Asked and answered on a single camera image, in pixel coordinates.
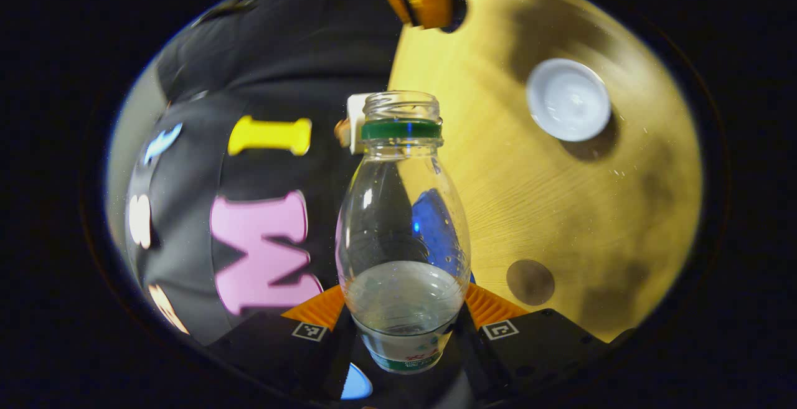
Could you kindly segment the round brown coaster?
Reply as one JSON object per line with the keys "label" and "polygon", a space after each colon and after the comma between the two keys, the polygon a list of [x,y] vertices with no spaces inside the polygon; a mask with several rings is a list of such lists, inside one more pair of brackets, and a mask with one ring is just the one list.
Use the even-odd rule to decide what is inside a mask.
{"label": "round brown coaster", "polygon": [[524,259],[510,264],[506,282],[510,293],[526,305],[542,305],[555,292],[554,276],[544,265],[534,260]]}

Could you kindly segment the clear plastic water bottle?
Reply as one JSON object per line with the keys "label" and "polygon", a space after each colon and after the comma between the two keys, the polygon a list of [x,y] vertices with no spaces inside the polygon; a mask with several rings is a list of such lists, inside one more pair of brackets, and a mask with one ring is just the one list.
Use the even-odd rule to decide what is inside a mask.
{"label": "clear plastic water bottle", "polygon": [[[339,286],[370,357],[384,371],[418,374],[436,366],[471,283],[466,211],[439,151],[438,100],[418,91],[370,94],[361,129],[361,162],[342,200],[336,227]],[[436,188],[469,240],[455,278],[427,262],[413,237],[411,207]]]}

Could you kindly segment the white toaster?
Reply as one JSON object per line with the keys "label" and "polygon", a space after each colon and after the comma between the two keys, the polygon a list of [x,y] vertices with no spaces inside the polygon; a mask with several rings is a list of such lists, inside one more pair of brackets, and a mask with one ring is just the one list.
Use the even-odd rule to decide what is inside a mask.
{"label": "white toaster", "polygon": [[370,93],[353,94],[347,98],[347,120],[349,122],[349,151],[353,156],[358,156],[364,152],[362,143],[361,129],[366,120],[364,108]]}

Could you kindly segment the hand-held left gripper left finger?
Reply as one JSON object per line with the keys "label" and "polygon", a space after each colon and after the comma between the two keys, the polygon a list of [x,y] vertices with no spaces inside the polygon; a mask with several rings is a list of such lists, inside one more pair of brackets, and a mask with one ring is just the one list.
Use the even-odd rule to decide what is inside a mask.
{"label": "hand-held left gripper left finger", "polygon": [[250,316],[209,352],[291,397],[341,397],[355,339],[355,324],[336,285],[282,314]]}

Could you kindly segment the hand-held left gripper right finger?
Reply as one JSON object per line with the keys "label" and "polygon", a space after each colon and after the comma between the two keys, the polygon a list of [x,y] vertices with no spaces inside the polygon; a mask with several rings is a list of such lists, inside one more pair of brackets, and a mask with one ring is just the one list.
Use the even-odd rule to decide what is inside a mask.
{"label": "hand-held left gripper right finger", "polygon": [[478,403],[549,397],[585,383],[613,349],[554,309],[529,312],[477,284],[467,287],[458,350]]}

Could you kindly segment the blue folded towel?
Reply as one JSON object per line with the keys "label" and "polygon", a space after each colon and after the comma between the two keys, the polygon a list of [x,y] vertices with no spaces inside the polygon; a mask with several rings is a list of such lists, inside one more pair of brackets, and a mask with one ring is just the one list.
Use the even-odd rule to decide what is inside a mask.
{"label": "blue folded towel", "polygon": [[456,228],[439,190],[422,192],[411,207],[413,237],[427,248],[427,262],[455,276],[464,273],[469,256],[469,240]]}

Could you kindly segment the black backdrop cloth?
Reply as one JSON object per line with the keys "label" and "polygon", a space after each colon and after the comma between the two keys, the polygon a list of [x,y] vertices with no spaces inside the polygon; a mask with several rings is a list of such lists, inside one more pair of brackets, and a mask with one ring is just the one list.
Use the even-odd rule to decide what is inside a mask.
{"label": "black backdrop cloth", "polygon": [[248,380],[209,346],[337,285],[359,159],[334,128],[348,97],[386,88],[401,31],[386,0],[227,1],[168,41],[123,105],[107,214],[125,283]]}

